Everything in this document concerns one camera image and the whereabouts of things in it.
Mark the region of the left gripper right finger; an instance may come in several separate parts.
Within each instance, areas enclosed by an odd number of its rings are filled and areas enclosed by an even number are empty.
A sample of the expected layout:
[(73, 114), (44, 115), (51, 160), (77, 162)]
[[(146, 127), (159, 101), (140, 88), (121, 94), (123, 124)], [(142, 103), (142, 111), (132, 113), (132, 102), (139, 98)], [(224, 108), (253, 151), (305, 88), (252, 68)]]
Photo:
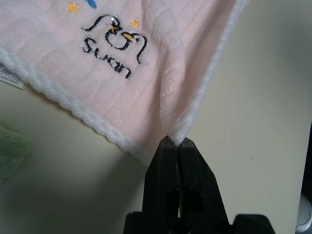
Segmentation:
[(188, 138), (179, 146), (179, 175), (183, 218), (204, 215), (209, 222), (228, 222), (216, 177)]

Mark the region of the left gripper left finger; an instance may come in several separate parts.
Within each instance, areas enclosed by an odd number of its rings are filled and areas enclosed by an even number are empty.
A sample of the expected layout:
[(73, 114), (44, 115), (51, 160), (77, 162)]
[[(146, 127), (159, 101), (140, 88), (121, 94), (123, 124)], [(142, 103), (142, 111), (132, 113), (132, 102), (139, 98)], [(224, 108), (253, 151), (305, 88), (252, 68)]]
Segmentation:
[(177, 218), (179, 203), (177, 147), (166, 136), (145, 174), (142, 211)]

